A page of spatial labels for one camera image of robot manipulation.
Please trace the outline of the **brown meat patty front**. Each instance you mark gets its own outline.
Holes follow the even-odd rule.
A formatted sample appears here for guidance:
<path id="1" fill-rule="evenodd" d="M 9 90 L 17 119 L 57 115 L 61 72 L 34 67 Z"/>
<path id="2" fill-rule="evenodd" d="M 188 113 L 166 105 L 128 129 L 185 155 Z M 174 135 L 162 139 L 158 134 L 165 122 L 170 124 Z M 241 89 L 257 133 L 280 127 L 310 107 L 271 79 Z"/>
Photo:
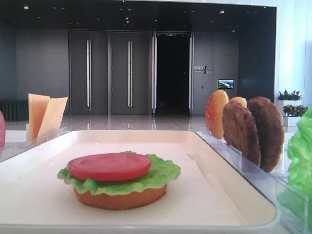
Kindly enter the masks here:
<path id="1" fill-rule="evenodd" d="M 227 103 L 223 109 L 222 125 L 227 144 L 237 148 L 243 157 L 260 166 L 258 130 L 248 108 L 237 101 Z"/>

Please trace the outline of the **brown meat patty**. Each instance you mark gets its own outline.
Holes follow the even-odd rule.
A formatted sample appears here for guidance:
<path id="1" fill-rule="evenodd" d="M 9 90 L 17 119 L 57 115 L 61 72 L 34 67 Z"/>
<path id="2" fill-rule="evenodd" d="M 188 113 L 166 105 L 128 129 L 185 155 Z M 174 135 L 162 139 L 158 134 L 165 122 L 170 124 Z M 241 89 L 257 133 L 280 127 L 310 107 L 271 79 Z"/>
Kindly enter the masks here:
<path id="1" fill-rule="evenodd" d="M 258 130 L 261 152 L 260 168 L 271 172 L 279 164 L 285 140 L 285 132 L 278 107 L 265 97 L 254 97 L 247 101 Z"/>
<path id="2" fill-rule="evenodd" d="M 227 103 L 223 109 L 222 125 L 227 144 L 237 148 L 243 157 L 260 166 L 258 130 L 248 108 L 237 101 Z"/>

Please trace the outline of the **yellow cheese slice right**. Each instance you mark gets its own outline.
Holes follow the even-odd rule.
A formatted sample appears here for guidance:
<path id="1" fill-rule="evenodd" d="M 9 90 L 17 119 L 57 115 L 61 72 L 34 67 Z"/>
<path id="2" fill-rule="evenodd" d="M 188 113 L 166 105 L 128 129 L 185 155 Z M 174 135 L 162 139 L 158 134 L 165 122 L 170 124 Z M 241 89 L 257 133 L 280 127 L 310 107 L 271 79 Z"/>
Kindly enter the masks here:
<path id="1" fill-rule="evenodd" d="M 38 137 L 60 128 L 68 97 L 51 98 L 47 104 Z"/>

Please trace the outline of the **yellow cheese slice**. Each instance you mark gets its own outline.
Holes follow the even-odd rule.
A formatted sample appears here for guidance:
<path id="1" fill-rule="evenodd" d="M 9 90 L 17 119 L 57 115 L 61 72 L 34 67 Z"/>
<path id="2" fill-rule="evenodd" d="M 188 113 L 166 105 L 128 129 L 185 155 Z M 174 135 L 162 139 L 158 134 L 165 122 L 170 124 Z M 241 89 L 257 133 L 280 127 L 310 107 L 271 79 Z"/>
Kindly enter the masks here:
<path id="1" fill-rule="evenodd" d="M 68 97 L 51 98 L 47 104 L 38 137 L 60 128 Z"/>
<path id="2" fill-rule="evenodd" d="M 38 136 L 49 100 L 49 96 L 28 94 L 30 140 Z"/>

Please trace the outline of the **brown meat patty rear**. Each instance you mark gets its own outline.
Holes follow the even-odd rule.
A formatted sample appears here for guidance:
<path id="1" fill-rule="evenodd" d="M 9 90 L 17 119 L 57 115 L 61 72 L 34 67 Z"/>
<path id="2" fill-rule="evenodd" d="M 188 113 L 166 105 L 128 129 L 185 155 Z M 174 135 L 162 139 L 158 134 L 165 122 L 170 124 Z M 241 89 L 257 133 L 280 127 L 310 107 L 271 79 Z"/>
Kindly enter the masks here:
<path id="1" fill-rule="evenodd" d="M 261 152 L 260 168 L 271 172 L 279 164 L 285 140 L 285 132 L 278 107 L 265 97 L 254 97 L 247 101 L 258 130 Z"/>

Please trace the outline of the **yellow cheese slice left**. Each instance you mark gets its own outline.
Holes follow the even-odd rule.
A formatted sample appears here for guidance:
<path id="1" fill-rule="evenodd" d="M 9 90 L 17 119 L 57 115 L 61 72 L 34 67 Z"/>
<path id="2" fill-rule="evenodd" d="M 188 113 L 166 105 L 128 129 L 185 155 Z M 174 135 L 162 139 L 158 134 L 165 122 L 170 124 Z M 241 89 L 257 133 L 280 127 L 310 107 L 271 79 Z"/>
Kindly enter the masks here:
<path id="1" fill-rule="evenodd" d="M 38 136 L 49 100 L 49 96 L 28 94 L 30 140 Z"/>

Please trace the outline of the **green lettuce leaf in rack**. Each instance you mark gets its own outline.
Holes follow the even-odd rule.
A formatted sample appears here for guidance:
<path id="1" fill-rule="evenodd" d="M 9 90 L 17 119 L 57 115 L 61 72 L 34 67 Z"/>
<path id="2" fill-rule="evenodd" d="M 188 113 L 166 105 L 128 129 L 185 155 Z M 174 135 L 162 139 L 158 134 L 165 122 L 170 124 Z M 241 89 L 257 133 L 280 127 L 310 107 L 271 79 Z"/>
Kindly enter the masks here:
<path id="1" fill-rule="evenodd" d="M 312 110 L 309 108 L 297 124 L 298 131 L 288 142 L 289 166 L 288 184 L 291 186 L 285 195 L 281 196 L 282 202 L 289 204 L 290 210 L 301 218 L 304 217 L 305 200 L 302 195 L 312 201 Z"/>

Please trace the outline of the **top bun with sesame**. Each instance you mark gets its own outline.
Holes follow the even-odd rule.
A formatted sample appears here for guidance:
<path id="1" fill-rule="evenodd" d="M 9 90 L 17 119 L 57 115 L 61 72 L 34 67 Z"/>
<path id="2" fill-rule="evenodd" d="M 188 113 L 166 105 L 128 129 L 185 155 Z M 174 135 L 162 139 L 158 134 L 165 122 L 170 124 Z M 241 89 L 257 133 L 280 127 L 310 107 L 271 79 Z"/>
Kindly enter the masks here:
<path id="1" fill-rule="evenodd" d="M 218 139 L 224 135 L 222 125 L 223 108 L 229 102 L 227 93 L 223 90 L 215 91 L 209 98 L 205 111 L 207 129 Z"/>

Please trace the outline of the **dark door middle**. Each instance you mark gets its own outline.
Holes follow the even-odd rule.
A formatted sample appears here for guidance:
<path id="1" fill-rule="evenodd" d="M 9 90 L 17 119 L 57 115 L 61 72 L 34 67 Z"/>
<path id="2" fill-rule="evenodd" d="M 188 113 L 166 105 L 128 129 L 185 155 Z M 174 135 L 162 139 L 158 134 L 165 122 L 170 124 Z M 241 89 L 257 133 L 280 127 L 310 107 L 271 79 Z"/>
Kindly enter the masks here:
<path id="1" fill-rule="evenodd" d="M 113 32 L 112 114 L 147 115 L 149 34 Z"/>

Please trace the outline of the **plain bun slice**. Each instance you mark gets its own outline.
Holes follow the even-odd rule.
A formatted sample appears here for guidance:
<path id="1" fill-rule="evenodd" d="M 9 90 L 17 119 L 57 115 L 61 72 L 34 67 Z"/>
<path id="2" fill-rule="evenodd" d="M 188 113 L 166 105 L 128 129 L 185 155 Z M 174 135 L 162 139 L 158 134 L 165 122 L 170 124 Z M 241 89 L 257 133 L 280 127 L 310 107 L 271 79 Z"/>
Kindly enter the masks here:
<path id="1" fill-rule="evenodd" d="M 229 102 L 238 102 L 239 104 L 241 104 L 244 108 L 247 108 L 247 101 L 245 98 L 243 97 L 233 97 L 229 100 Z"/>

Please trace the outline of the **white plastic tray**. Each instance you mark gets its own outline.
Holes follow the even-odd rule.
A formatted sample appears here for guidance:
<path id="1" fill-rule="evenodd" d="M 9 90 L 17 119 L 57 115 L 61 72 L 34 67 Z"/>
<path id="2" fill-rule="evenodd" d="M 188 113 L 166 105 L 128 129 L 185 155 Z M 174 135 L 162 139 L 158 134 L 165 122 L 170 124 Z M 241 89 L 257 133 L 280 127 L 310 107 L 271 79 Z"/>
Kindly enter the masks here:
<path id="1" fill-rule="evenodd" d="M 109 211 L 80 203 L 57 173 L 73 158 L 132 151 L 181 167 L 150 205 Z M 84 130 L 0 157 L 3 234 L 278 234 L 276 206 L 190 131 Z"/>

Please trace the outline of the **potted plant upper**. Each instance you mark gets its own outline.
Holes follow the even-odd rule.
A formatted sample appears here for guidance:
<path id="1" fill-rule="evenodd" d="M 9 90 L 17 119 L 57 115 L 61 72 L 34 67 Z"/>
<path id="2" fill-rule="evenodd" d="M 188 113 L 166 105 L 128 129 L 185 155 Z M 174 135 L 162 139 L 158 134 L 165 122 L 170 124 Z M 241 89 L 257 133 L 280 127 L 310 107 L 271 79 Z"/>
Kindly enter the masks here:
<path id="1" fill-rule="evenodd" d="M 284 115 L 284 106 L 293 105 L 298 106 L 303 104 L 302 96 L 299 91 L 288 92 L 285 90 L 283 93 L 279 92 L 279 96 L 277 97 L 277 106 L 282 115 Z"/>

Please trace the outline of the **green skirted table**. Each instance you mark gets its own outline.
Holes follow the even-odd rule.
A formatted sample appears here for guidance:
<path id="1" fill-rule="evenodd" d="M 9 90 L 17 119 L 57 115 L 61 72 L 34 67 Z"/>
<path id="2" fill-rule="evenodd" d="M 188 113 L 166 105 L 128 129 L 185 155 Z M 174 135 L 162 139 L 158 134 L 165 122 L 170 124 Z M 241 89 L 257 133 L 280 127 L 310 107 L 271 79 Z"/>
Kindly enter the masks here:
<path id="1" fill-rule="evenodd" d="M 1 111 L 5 121 L 24 121 L 29 117 L 28 100 L 4 100 Z"/>

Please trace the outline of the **clear acrylic rack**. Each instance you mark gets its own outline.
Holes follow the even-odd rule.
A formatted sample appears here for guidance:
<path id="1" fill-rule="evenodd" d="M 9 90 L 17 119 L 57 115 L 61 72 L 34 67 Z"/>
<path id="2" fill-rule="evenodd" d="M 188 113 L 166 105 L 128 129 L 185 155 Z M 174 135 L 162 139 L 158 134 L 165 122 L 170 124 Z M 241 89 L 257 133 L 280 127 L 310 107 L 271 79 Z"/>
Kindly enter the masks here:
<path id="1" fill-rule="evenodd" d="M 32 140 L 28 139 L 28 132 L 28 124 L 26 125 L 26 131 L 6 131 L 8 139 L 5 142 L 5 146 L 0 149 L 1 162 L 67 133 L 67 129 L 63 127 L 52 130 Z"/>
<path id="2" fill-rule="evenodd" d="M 312 202 L 308 196 L 277 173 L 266 173 L 241 155 L 241 152 L 201 129 L 199 136 L 262 192 L 281 212 L 281 224 L 292 234 L 312 232 Z"/>

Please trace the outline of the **small wall display screen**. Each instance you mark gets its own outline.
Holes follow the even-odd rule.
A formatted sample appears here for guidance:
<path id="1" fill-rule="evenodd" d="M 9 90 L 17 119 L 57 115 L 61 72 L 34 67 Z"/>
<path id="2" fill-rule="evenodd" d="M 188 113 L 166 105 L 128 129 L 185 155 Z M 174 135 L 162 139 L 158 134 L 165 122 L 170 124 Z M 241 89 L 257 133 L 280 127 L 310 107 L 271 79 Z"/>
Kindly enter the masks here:
<path id="1" fill-rule="evenodd" d="M 233 89 L 234 79 L 218 79 L 217 87 L 218 89 Z"/>

